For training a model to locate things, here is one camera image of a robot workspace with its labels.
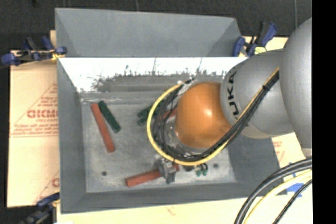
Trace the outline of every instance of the wooden stick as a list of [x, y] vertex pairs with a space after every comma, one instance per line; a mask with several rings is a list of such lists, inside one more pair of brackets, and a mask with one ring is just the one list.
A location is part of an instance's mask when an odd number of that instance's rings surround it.
[[101, 114], [101, 111], [99, 109], [98, 104], [94, 103], [91, 104], [91, 110], [93, 112], [93, 115], [95, 116], [94, 118], [96, 119], [96, 123], [98, 125], [101, 137], [103, 138], [106, 150], [108, 152], [113, 152], [114, 151], [114, 143], [112, 141], [111, 135], [109, 133], [109, 130], [105, 124], [105, 119], [103, 115]]
[[[180, 170], [180, 167], [178, 164], [173, 165], [174, 168], [176, 168], [176, 171]], [[152, 181], [154, 179], [162, 177], [159, 170], [155, 169], [152, 171], [148, 171], [142, 174], [138, 174], [135, 176], [131, 176], [125, 179], [126, 185], [128, 187], [133, 187], [142, 183], [146, 183], [148, 181]]]

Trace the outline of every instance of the gray box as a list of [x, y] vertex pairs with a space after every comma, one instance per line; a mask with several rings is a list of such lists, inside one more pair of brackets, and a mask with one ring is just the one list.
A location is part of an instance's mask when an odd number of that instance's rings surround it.
[[[58, 46], [68, 48], [57, 65], [63, 213], [241, 198], [279, 168], [271, 140], [239, 136], [208, 162], [206, 177], [181, 168], [169, 185], [162, 178], [123, 185], [123, 178], [150, 170], [154, 161], [145, 128], [136, 125], [137, 111], [177, 80], [195, 76], [220, 82], [241, 61], [230, 57], [240, 35], [235, 19], [57, 8], [56, 35]], [[115, 71], [119, 62], [124, 72]], [[153, 69], [135, 73], [129, 66], [136, 62], [154, 62]], [[164, 72], [167, 62], [176, 72]], [[178, 67], [181, 62], [187, 71]], [[95, 69], [109, 63], [107, 71]], [[79, 87], [84, 80], [94, 87]], [[90, 102], [98, 100], [106, 101], [122, 127], [117, 134], [110, 130], [113, 153], [104, 151], [90, 112]]]

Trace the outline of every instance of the clamp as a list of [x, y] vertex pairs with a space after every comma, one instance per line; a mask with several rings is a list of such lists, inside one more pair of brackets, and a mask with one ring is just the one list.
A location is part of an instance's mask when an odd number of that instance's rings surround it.
[[267, 43], [273, 39], [277, 31], [278, 28], [274, 23], [262, 22], [259, 34], [256, 38], [252, 37], [250, 43], [247, 43], [245, 38], [242, 36], [237, 38], [234, 44], [232, 56], [237, 57], [240, 53], [242, 53], [245, 57], [253, 56], [256, 48], [265, 48]]
[[19, 50], [16, 53], [11, 52], [1, 56], [2, 64], [6, 66], [18, 66], [28, 62], [56, 59], [68, 52], [66, 47], [55, 48], [47, 36], [43, 36], [41, 40], [44, 45], [44, 49], [38, 51], [33, 39], [31, 37], [27, 37], [23, 43], [22, 50]]
[[177, 168], [173, 165], [173, 162], [157, 155], [155, 156], [154, 166], [159, 170], [161, 176], [166, 179], [167, 184], [175, 182]]
[[21, 220], [18, 224], [41, 224], [45, 221], [50, 213], [55, 209], [53, 203], [59, 200], [59, 193], [54, 193], [40, 201], [37, 202], [36, 206], [39, 210], [30, 214], [24, 220]]

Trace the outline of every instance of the cardboard sheet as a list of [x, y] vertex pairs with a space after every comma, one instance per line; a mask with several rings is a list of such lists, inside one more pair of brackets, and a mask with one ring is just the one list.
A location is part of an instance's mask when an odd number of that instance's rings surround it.
[[57, 74], [53, 61], [11, 67], [7, 206], [59, 190]]

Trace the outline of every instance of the blue clamp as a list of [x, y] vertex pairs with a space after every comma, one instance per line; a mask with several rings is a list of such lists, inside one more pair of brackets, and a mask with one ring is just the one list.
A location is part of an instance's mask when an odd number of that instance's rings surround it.
[[50, 213], [54, 210], [52, 203], [56, 200], [59, 200], [59, 193], [52, 194], [40, 201], [37, 202], [36, 206], [39, 210], [30, 214], [24, 220], [20, 221], [18, 224], [41, 224], [45, 221]]
[[55, 48], [47, 36], [43, 36], [41, 40], [44, 49], [38, 51], [33, 39], [27, 37], [23, 43], [22, 50], [16, 54], [11, 52], [1, 56], [2, 64], [6, 66], [18, 66], [23, 63], [51, 59], [54, 55], [65, 55], [68, 52], [66, 47]]
[[255, 54], [257, 47], [263, 47], [273, 39], [277, 33], [278, 28], [274, 23], [263, 22], [261, 23], [261, 30], [256, 38], [252, 37], [250, 43], [247, 43], [245, 38], [240, 36], [237, 38], [234, 48], [233, 57], [239, 56], [242, 53], [245, 57], [251, 57]]

